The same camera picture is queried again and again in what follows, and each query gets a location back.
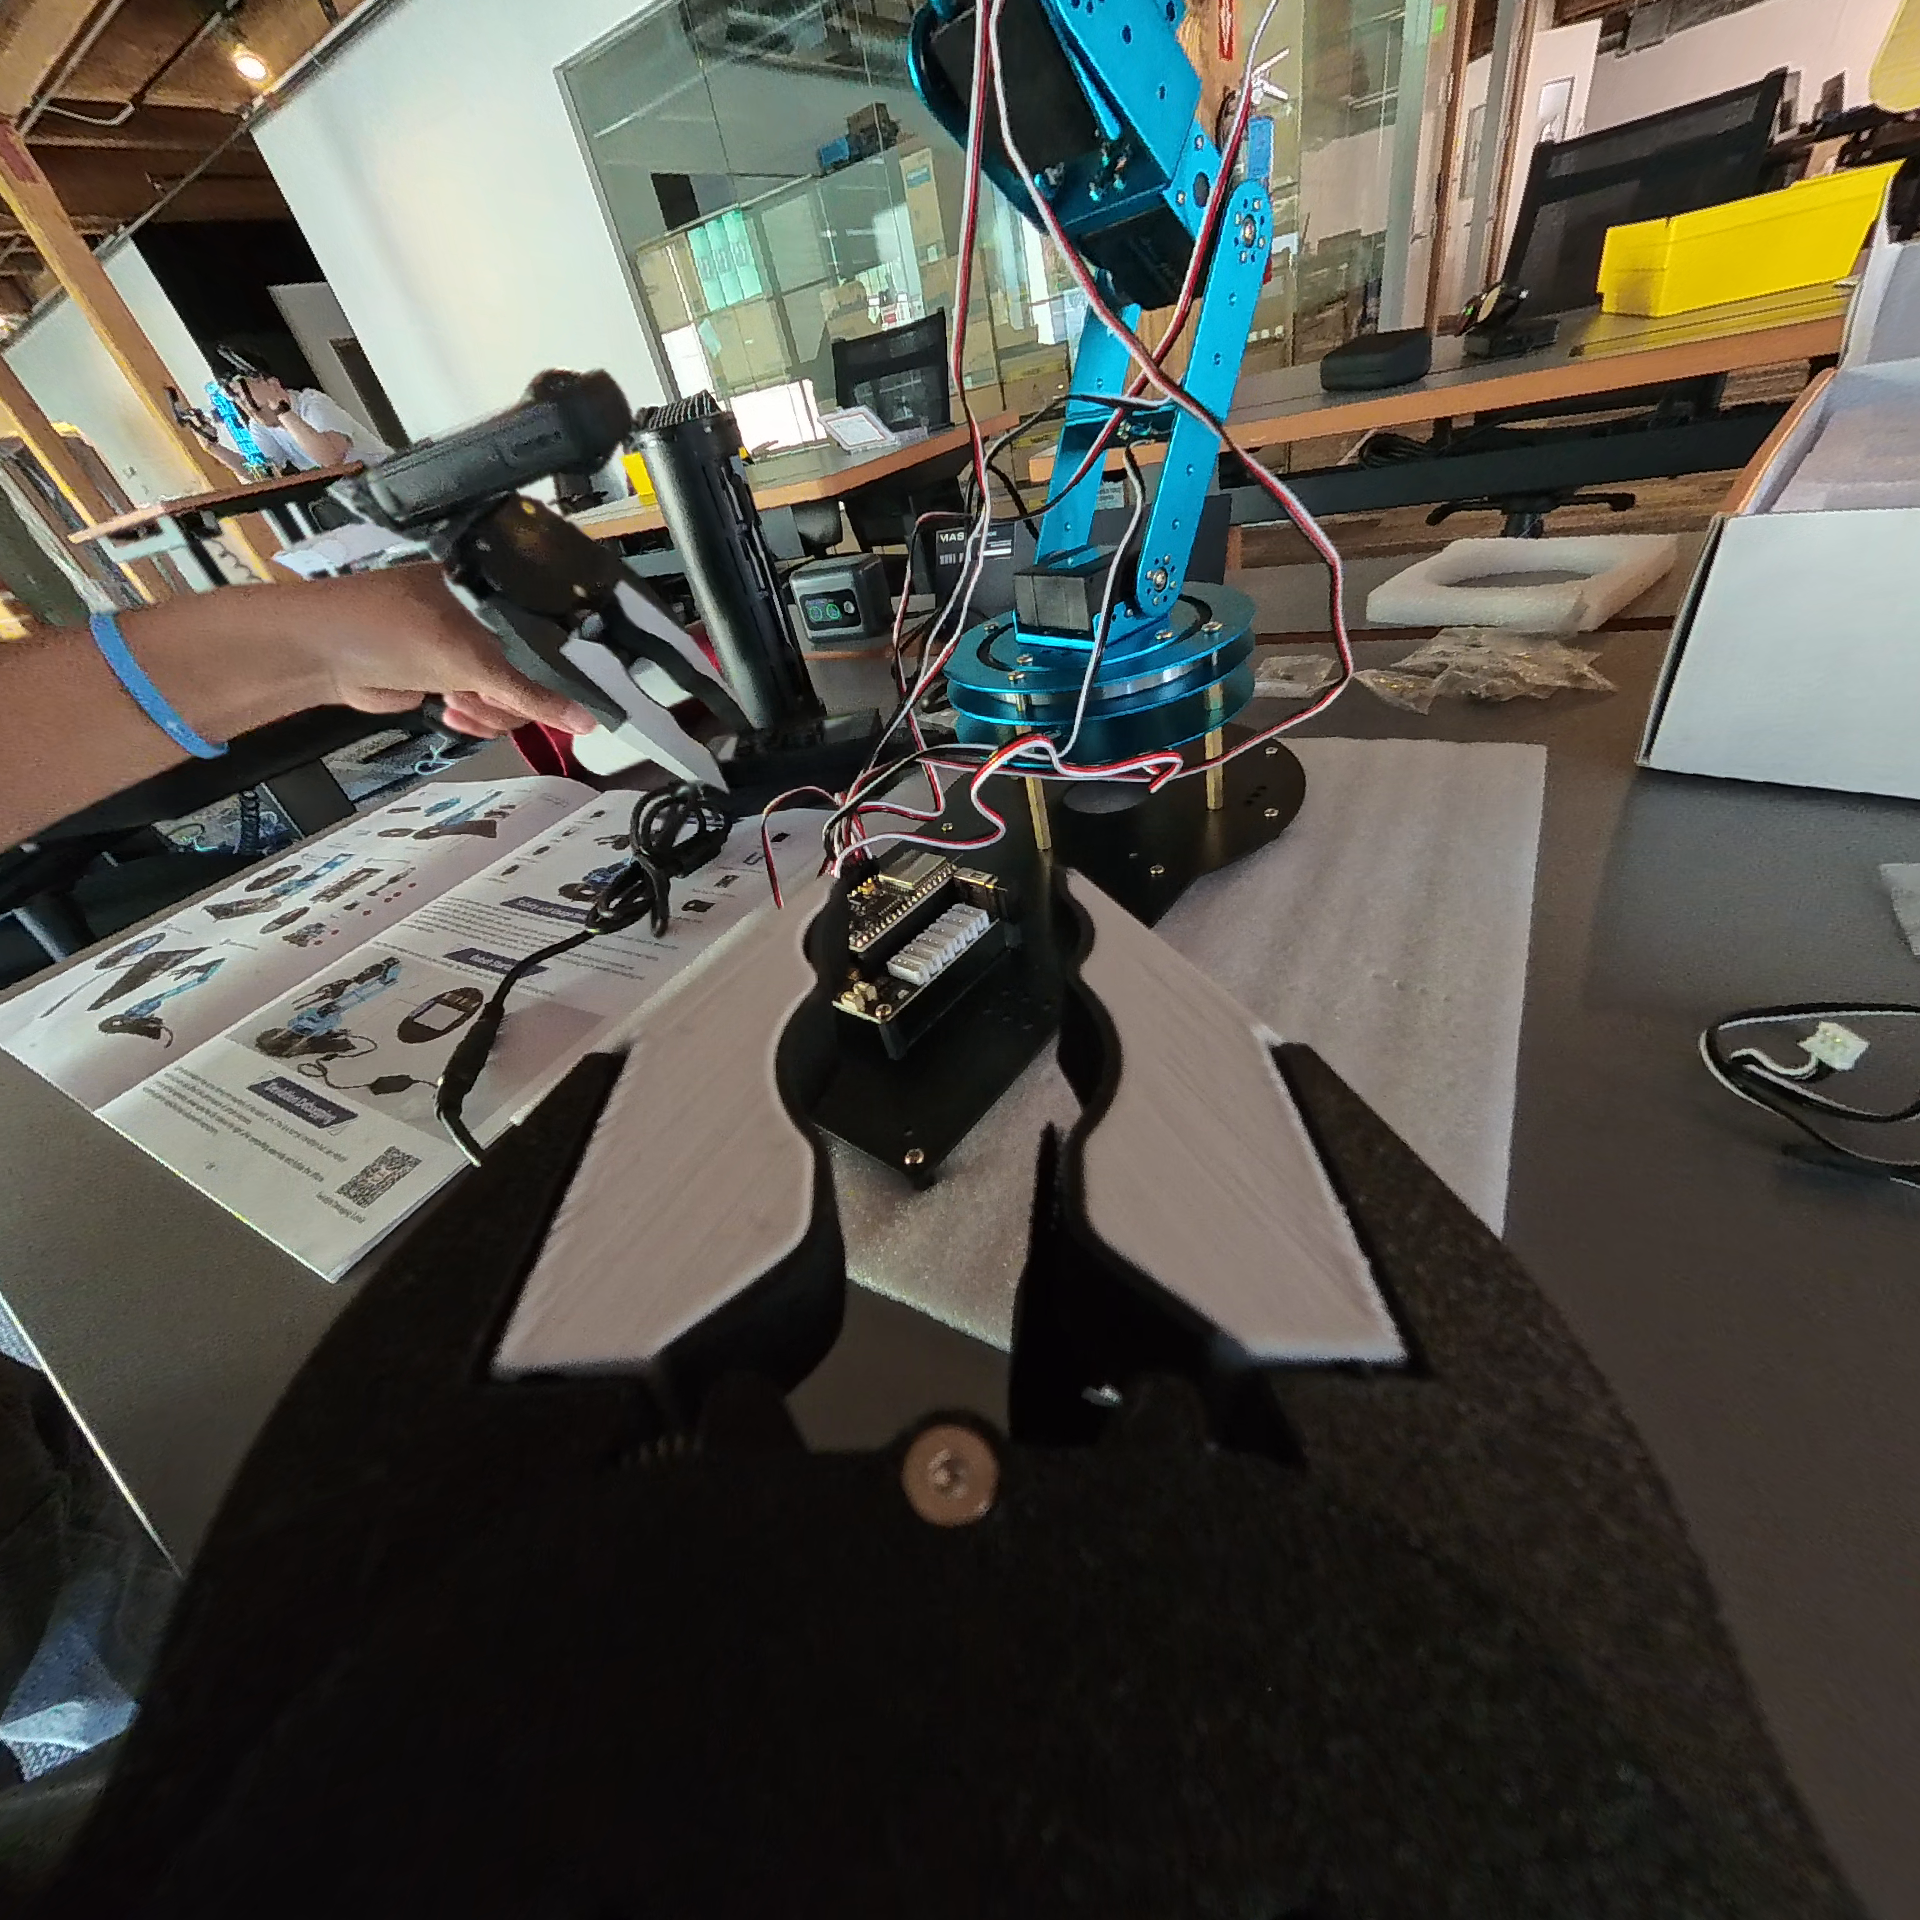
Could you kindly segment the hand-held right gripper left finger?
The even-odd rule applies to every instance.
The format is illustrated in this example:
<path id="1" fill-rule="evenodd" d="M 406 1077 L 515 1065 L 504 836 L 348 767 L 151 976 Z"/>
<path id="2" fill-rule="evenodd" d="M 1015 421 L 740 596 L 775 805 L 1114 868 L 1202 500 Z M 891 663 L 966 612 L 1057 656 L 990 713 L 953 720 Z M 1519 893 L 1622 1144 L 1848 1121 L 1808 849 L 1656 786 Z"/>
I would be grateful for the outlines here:
<path id="1" fill-rule="evenodd" d="M 848 1263 L 812 1106 L 832 1072 L 831 884 L 761 909 L 640 1016 L 495 1377 L 804 1380 Z"/>

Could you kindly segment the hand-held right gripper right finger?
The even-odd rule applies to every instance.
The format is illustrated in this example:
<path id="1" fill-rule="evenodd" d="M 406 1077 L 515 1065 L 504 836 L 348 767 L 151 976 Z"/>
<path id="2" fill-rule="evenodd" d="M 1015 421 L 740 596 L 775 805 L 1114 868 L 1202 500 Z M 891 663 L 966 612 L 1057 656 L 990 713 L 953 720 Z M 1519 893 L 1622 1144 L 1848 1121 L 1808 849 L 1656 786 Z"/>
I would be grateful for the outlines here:
<path id="1" fill-rule="evenodd" d="M 1387 1306 L 1280 1040 L 1066 867 L 1059 1068 L 1008 1375 L 1012 1440 L 1088 1450 L 1161 1388 L 1219 1450 L 1296 1450 L 1280 1379 L 1402 1370 Z"/>

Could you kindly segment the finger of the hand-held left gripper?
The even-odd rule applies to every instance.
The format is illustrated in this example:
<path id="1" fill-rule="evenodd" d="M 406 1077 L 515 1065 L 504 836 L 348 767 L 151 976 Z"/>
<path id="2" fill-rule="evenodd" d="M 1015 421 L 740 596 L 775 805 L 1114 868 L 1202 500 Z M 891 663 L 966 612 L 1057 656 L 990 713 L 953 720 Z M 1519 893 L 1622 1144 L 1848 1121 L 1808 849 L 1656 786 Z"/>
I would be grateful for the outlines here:
<path id="1" fill-rule="evenodd" d="M 619 584 L 608 609 L 608 649 L 631 684 L 664 708 L 698 704 L 723 732 L 746 733 L 751 716 L 705 648 L 646 584 Z"/>
<path id="2" fill-rule="evenodd" d="M 664 708 L 646 698 L 608 649 L 608 620 L 595 633 L 567 641 L 562 656 L 606 696 L 611 720 L 577 736 L 577 752 L 585 769 L 611 779 L 642 763 L 665 769 L 687 783 L 730 791 L 730 775 L 705 738 L 687 732 L 676 708 Z"/>

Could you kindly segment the black power adapter with cable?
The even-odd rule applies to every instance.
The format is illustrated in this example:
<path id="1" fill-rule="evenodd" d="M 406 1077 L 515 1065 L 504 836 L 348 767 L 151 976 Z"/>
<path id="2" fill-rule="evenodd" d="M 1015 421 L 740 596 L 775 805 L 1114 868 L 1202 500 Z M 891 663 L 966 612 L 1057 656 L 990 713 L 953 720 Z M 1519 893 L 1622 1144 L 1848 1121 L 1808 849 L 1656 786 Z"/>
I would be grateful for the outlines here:
<path id="1" fill-rule="evenodd" d="M 487 1151 L 468 1127 L 464 1106 L 489 1065 L 510 997 L 521 980 L 590 943 L 640 923 L 656 938 L 665 935 L 672 884 L 719 858 L 730 829 L 731 820 L 716 788 L 684 783 L 640 797 L 624 835 L 627 858 L 593 892 L 584 925 L 508 967 L 451 1052 L 436 1082 L 435 1114 L 440 1127 L 471 1167 L 483 1167 Z"/>

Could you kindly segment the blue toy robot arm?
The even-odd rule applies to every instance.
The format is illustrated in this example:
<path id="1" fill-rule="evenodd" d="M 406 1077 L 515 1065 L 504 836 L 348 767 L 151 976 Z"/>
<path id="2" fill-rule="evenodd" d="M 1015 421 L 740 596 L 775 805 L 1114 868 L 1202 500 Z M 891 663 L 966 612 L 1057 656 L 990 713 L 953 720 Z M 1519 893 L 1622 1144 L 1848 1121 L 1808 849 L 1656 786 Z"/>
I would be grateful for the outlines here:
<path id="1" fill-rule="evenodd" d="M 1258 616 L 1193 571 L 1231 452 L 1328 567 L 1335 658 L 1353 675 L 1334 541 L 1227 429 L 1275 242 L 1241 164 L 1254 83 L 1220 146 L 1183 4 L 926 4 L 908 69 L 1086 299 L 1052 479 L 1012 605 L 975 612 L 993 528 L 978 500 L 962 584 L 879 744 L 774 809 L 828 808 L 824 867 L 848 892 L 831 952 L 838 1065 L 824 1133 L 928 1186 L 1041 1045 L 1064 1000 L 1059 867 L 1159 922 L 1195 880 L 1299 819 L 1305 769 L 1256 700 Z"/>

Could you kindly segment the cardboard box with foam insert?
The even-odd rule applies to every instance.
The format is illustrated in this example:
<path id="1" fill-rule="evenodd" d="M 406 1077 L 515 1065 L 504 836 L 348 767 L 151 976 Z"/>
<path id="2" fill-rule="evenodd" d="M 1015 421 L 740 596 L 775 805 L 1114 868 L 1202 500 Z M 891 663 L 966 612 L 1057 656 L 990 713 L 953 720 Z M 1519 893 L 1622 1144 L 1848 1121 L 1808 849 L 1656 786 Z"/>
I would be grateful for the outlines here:
<path id="1" fill-rule="evenodd" d="M 1919 797 L 1919 242 L 1886 221 L 1839 365 L 1711 528 L 1639 767 Z"/>

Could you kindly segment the person's left forearm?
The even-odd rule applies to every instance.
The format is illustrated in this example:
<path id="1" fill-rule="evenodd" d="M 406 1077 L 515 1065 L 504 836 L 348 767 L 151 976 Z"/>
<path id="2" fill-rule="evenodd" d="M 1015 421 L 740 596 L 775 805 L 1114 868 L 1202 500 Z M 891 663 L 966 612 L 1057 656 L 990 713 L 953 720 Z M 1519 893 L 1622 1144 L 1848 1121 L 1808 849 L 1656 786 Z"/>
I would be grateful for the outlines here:
<path id="1" fill-rule="evenodd" d="M 235 738 L 337 704 L 320 680 L 304 586 L 187 594 L 119 617 L 136 658 L 206 738 Z M 36 829 L 190 759 L 99 658 L 90 626 L 6 642 L 2 836 Z"/>

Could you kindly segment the grey desk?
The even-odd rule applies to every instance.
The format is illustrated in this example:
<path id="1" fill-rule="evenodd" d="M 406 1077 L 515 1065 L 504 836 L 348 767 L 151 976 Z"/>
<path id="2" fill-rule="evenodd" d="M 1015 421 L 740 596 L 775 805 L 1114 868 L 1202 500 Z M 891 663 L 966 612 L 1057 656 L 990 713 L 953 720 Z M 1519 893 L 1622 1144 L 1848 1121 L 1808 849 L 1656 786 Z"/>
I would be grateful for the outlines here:
<path id="1" fill-rule="evenodd" d="M 1916 808 L 1635 767 L 1664 639 L 1614 696 L 1303 736 L 1540 744 L 1543 840 L 1504 1239 L 1688 1512 L 1801 1795 L 1875 1915 L 1916 1915 L 1916 1191 L 1787 1157 L 1696 1031 L 1916 1001 L 1879 867 Z M 6 1308 L 176 1554 L 346 1306 L 6 1060 Z"/>

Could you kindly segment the dark grey cylinder bottle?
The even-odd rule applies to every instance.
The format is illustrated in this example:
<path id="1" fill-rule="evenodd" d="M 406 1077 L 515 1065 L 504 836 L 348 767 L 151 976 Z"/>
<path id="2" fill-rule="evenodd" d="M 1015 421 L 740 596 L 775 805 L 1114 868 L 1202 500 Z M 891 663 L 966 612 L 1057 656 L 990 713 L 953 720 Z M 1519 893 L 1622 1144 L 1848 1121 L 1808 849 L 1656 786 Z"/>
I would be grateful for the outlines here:
<path id="1" fill-rule="evenodd" d="M 736 421 L 719 397 L 646 404 L 631 444 L 646 460 L 707 639 L 752 722 L 740 775 L 791 772 L 824 744 L 825 707 L 784 610 L 774 547 L 752 500 Z"/>

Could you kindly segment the white foam sheet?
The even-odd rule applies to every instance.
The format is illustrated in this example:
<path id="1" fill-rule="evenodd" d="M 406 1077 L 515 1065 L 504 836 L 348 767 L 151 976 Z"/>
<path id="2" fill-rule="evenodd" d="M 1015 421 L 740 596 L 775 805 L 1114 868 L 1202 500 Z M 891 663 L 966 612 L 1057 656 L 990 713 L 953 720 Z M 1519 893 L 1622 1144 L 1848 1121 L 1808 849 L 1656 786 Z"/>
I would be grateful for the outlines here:
<path id="1" fill-rule="evenodd" d="M 1159 935 L 1314 1050 L 1503 1237 L 1548 749 L 1299 736 L 1295 752 L 1300 817 L 1198 880 Z M 850 1283 L 1007 1348 L 1041 1132 L 1075 1111 L 1048 1043 L 923 1191 L 834 1144 Z"/>

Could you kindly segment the pile of clear plastic bags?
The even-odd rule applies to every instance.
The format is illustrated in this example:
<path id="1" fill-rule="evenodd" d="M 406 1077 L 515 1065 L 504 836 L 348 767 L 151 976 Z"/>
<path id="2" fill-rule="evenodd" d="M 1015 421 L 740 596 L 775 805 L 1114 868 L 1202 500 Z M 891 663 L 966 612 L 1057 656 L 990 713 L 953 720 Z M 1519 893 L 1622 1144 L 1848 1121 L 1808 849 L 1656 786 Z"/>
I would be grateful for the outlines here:
<path id="1" fill-rule="evenodd" d="M 1438 704 L 1536 704 L 1560 692 L 1611 696 L 1599 651 L 1562 635 L 1443 629 L 1402 661 L 1362 668 L 1355 682 L 1407 713 Z"/>

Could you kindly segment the white foam piece with hole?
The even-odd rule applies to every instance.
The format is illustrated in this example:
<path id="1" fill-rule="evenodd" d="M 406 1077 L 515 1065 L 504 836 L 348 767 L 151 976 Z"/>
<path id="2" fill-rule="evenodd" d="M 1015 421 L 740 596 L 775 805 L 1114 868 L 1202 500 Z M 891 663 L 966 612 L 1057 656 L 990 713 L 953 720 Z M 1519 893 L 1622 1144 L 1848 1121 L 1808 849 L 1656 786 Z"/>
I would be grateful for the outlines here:
<path id="1" fill-rule="evenodd" d="M 1368 599 L 1375 629 L 1595 633 L 1679 562 L 1674 536 L 1462 537 Z"/>

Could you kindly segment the black device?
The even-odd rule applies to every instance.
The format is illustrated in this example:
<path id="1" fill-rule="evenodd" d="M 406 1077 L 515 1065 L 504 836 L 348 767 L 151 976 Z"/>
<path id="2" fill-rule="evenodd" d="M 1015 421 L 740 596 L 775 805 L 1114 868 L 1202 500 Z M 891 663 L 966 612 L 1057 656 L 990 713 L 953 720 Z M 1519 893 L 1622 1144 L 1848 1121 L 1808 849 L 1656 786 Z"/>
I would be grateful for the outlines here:
<path id="1" fill-rule="evenodd" d="M 1346 397 L 1412 387 L 1433 371 L 1433 335 L 1425 328 L 1362 331 L 1320 363 L 1321 393 Z"/>

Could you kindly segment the yellow bin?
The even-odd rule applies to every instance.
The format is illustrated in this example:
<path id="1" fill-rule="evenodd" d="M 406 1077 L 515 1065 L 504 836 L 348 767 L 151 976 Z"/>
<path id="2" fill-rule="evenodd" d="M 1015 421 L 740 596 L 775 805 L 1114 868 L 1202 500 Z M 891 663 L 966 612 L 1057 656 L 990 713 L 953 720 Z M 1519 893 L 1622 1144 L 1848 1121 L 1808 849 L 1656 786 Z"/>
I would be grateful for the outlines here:
<path id="1" fill-rule="evenodd" d="M 1846 280 L 1878 227 L 1900 160 L 1855 167 L 1604 234 L 1604 315 L 1667 320 Z"/>

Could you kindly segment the wooden post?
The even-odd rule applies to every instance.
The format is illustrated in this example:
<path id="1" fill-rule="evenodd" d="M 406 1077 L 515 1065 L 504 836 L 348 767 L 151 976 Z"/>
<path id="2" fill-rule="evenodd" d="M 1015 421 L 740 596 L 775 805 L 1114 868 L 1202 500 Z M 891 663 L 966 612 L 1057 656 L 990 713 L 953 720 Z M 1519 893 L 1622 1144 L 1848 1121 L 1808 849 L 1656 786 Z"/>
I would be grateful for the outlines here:
<path id="1" fill-rule="evenodd" d="M 100 258 L 90 250 L 84 235 L 72 225 L 58 193 L 42 171 L 26 137 L 11 116 L 2 116 L 2 197 L 16 216 L 26 239 L 36 247 L 66 299 L 82 313 L 94 339 L 129 383 L 132 396 L 154 419 L 170 444 L 192 464 L 194 492 L 227 492 L 235 480 L 212 450 L 198 435 L 184 427 L 170 404 L 174 387 L 148 335 L 137 322 L 129 301 L 112 283 Z"/>

